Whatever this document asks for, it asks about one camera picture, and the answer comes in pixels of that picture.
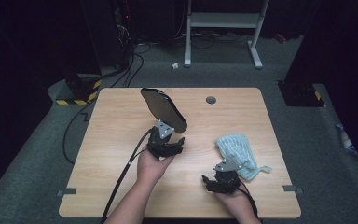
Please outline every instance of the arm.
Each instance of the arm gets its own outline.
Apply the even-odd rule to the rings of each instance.
[[[104,223],[142,223],[153,188],[162,178],[172,160],[173,157],[168,157],[163,161],[158,161],[148,150],[142,152],[138,158],[135,184]]]
[[[241,185],[240,189],[248,192],[244,185]],[[214,195],[226,206],[228,212],[240,224],[260,224],[260,221],[254,215],[248,198],[239,190],[236,190],[231,195],[221,193],[215,193]]]

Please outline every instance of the folded cloth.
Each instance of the folded cloth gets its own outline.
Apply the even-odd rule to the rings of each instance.
[[[253,179],[260,171],[269,172],[272,169],[269,166],[257,167],[248,138],[242,133],[223,135],[215,144],[219,147],[223,158],[232,160],[241,167],[237,173],[246,180]]]

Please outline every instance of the person's left hand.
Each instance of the person's left hand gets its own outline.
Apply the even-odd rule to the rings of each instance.
[[[164,175],[165,170],[173,161],[174,156],[159,161],[147,150],[147,145],[145,145],[142,150],[144,149],[146,150],[142,152],[138,158],[138,181],[156,184]]]

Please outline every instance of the gray carpet floor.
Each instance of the gray carpet floor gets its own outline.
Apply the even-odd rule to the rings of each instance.
[[[303,193],[297,198],[301,217],[264,219],[272,223],[358,223],[358,156],[342,148],[336,124],[339,117],[322,84],[314,87],[326,107],[288,107],[277,85],[284,80],[301,38],[281,44],[260,38],[257,50],[264,65],[254,67],[245,47],[245,37],[225,36],[213,42],[195,39],[192,65],[183,67],[184,45],[142,45],[135,52],[131,73],[142,65],[130,87],[257,87],[261,90],[292,182]],[[177,69],[172,64],[178,63]],[[110,88],[120,75],[103,79]],[[123,77],[115,88],[122,88]],[[46,94],[52,106],[0,180],[0,224],[10,223],[99,223],[97,217],[61,217],[58,213],[73,165],[62,154],[62,140],[71,119],[83,105],[56,105],[63,81]],[[84,112],[92,114],[93,105]],[[77,116],[68,128],[65,148],[76,159],[88,123]],[[180,220],[146,220],[147,223],[178,223]],[[200,220],[181,220],[201,223]],[[235,223],[207,220],[205,223]]]

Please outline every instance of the light wood tabletop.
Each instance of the light wood tabletop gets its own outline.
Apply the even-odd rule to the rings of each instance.
[[[301,210],[269,119],[262,94],[256,88],[157,88],[175,103],[187,121],[184,133],[173,133],[170,143],[185,138],[183,152],[175,157],[156,185],[145,217],[232,217],[208,192],[202,175],[214,180],[214,166],[222,161],[214,141],[228,133],[243,133],[258,166],[272,168],[253,180],[242,180],[255,199],[258,214],[299,217]],[[215,104],[208,104],[212,96]],[[140,88],[103,89],[89,121],[60,207],[63,217],[101,217],[113,188],[138,141],[157,119],[149,111]],[[137,159],[127,172],[114,207],[136,179]]]

